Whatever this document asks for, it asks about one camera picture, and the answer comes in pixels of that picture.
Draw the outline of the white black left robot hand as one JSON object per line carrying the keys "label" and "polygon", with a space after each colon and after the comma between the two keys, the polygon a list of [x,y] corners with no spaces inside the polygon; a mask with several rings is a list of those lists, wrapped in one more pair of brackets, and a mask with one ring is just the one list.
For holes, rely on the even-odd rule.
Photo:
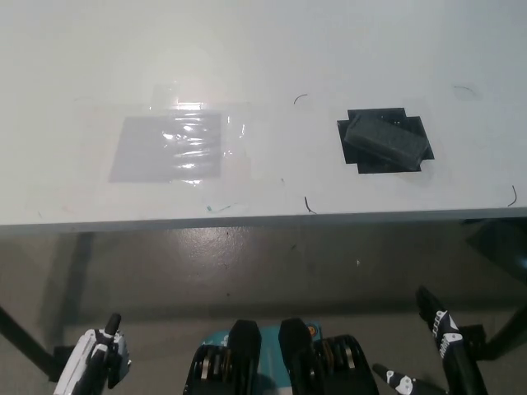
{"label": "white black left robot hand", "polygon": [[114,313],[102,329],[89,329],[79,337],[54,389],[59,395],[96,395],[117,386],[132,361],[121,315]]}

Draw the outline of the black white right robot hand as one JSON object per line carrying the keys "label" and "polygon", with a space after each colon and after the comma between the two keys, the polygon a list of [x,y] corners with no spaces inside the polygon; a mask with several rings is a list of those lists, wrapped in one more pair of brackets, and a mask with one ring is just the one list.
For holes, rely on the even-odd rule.
{"label": "black white right robot hand", "polygon": [[416,301],[420,317],[433,336],[448,388],[444,390],[381,364],[374,364],[373,371],[398,394],[486,394],[487,388],[477,362],[470,355],[464,335],[448,309],[424,286],[418,288]]}

